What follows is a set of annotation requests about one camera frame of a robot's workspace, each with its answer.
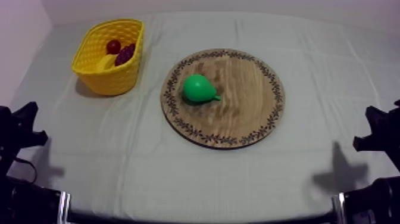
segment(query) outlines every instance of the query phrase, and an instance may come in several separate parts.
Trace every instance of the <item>red fruit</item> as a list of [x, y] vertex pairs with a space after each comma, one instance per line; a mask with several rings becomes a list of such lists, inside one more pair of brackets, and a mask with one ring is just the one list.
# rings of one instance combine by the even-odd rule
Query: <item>red fruit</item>
[[117, 40], [111, 40], [107, 43], [108, 54], [118, 54], [121, 50], [121, 43]]
[[117, 58], [115, 59], [115, 66], [120, 66], [129, 61], [132, 58], [134, 52], [135, 52], [134, 43], [124, 47], [118, 54]]

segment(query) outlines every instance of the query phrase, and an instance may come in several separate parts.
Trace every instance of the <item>plastic basket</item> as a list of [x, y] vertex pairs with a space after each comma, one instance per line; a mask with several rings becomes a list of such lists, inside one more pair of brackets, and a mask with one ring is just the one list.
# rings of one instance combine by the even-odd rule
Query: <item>plastic basket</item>
[[[134, 87], [138, 79], [145, 26], [139, 20], [111, 20], [91, 28], [74, 57], [72, 70], [92, 91], [100, 95], [118, 95]], [[136, 44], [132, 58], [117, 67], [96, 71], [96, 63], [107, 54], [106, 45], [117, 39], [122, 48]]]

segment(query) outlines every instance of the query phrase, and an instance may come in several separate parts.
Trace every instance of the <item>white wall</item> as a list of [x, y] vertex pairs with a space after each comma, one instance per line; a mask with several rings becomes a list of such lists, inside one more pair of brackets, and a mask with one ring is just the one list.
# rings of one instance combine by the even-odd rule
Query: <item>white wall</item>
[[0, 105], [8, 105], [52, 24], [40, 0], [0, 0]]
[[327, 20], [400, 35], [400, 0], [43, 0], [56, 24], [173, 11], [249, 11]]

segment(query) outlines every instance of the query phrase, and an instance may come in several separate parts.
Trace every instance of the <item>banana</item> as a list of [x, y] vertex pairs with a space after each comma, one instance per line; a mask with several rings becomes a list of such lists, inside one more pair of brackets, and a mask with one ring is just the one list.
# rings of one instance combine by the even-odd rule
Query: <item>banana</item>
[[114, 62], [116, 58], [116, 54], [107, 54], [106, 56], [102, 57], [100, 61], [96, 64], [96, 71], [104, 71], [115, 67]]

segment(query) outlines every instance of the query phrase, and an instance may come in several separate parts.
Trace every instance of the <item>round wooden board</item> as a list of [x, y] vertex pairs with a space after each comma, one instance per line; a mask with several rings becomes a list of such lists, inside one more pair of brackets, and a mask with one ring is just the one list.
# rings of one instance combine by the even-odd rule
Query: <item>round wooden board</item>
[[[185, 79], [202, 74], [221, 101], [189, 105], [182, 99]], [[263, 61], [232, 49], [209, 49], [181, 60], [161, 90], [161, 107], [186, 139], [216, 149], [245, 147], [265, 138], [281, 118], [285, 93]]]

